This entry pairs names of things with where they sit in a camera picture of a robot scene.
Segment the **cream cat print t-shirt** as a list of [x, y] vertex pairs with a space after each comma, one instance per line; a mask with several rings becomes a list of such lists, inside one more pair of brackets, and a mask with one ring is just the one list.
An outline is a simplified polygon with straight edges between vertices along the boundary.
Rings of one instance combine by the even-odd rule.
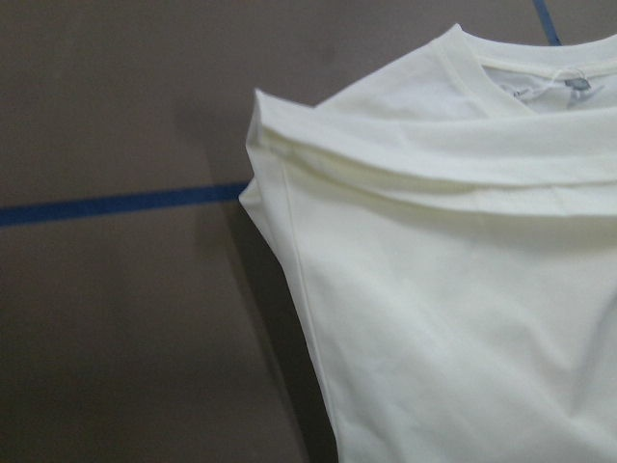
[[616, 458], [616, 40], [454, 26], [309, 107], [263, 91], [240, 203], [341, 462]]

